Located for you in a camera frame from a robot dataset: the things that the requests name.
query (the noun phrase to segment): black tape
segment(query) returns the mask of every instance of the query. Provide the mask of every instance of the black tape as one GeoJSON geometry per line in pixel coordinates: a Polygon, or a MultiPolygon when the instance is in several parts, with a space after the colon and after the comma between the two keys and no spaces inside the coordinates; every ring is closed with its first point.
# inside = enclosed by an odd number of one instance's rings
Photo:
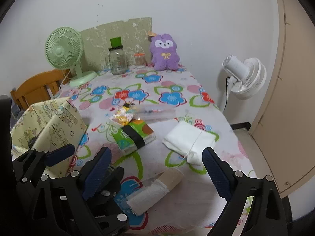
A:
{"type": "Polygon", "coordinates": [[[126,125],[123,126],[121,129],[131,138],[131,140],[136,145],[137,149],[140,149],[141,147],[145,146],[143,138],[131,126],[126,125]]]}

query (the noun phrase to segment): bed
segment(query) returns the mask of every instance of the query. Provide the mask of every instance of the bed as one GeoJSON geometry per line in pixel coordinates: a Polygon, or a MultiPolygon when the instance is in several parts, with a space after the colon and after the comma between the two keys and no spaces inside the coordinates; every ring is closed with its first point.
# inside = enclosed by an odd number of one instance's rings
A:
{"type": "MultiPolygon", "coordinates": [[[[162,144],[168,131],[185,121],[215,136],[215,152],[232,169],[256,177],[241,143],[210,95],[184,66],[177,71],[161,72],[152,67],[131,66],[122,75],[112,75],[108,69],[97,74],[95,79],[79,87],[67,84],[55,95],[70,97],[88,125],[68,172],[80,170],[102,146],[107,146],[112,152],[112,165],[125,169],[115,201],[130,219],[129,233],[182,234],[198,227],[211,228],[226,204],[225,199],[218,195],[204,166],[188,164],[162,144]],[[128,156],[121,156],[112,137],[116,128],[109,123],[109,117],[125,101],[166,103],[175,107],[176,118],[148,123],[157,139],[128,156]],[[182,182],[143,215],[134,215],[126,197],[149,185],[167,167],[175,166],[185,175],[182,182]]],[[[238,224],[248,215],[252,199],[247,200],[238,224]]]]}

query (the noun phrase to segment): door frame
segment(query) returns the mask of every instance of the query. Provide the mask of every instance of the door frame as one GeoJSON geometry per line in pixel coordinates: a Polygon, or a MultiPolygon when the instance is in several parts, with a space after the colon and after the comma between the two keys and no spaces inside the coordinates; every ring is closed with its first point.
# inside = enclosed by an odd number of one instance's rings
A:
{"type": "Polygon", "coordinates": [[[284,1],[283,0],[277,0],[277,2],[278,2],[278,14],[279,14],[279,36],[278,36],[278,47],[277,47],[275,65],[274,65],[274,68],[273,68],[273,71],[271,74],[271,79],[270,79],[266,94],[264,96],[264,99],[263,99],[261,106],[258,110],[258,113],[257,113],[257,115],[256,115],[256,117],[252,123],[252,126],[250,127],[250,129],[248,131],[248,133],[250,135],[253,134],[258,123],[261,121],[261,119],[265,113],[265,110],[267,109],[267,106],[268,106],[268,104],[271,100],[271,97],[273,95],[273,92],[276,88],[276,84],[277,84],[279,74],[280,74],[280,69],[282,66],[284,47],[285,47],[286,19],[285,19],[284,1]]]}

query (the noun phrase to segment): stuffed animal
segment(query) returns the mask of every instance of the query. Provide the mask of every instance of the stuffed animal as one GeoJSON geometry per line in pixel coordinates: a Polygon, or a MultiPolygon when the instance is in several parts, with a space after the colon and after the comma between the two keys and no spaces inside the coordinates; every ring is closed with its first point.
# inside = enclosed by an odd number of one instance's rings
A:
{"type": "Polygon", "coordinates": [[[157,35],[152,38],[150,51],[153,55],[152,63],[156,71],[164,69],[176,71],[179,66],[179,56],[176,53],[177,45],[169,34],[157,35]]]}

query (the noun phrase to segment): glass jar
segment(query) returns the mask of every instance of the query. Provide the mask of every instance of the glass jar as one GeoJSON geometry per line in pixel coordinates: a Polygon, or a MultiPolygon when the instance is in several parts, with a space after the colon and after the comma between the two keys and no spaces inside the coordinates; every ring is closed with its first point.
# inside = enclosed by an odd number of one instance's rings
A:
{"type": "Polygon", "coordinates": [[[125,52],[122,50],[122,45],[114,48],[109,48],[109,66],[113,75],[124,74],[128,70],[125,52]]]}
{"type": "Polygon", "coordinates": [[[144,53],[136,53],[134,56],[134,64],[137,68],[145,68],[146,67],[146,60],[144,53]]]}

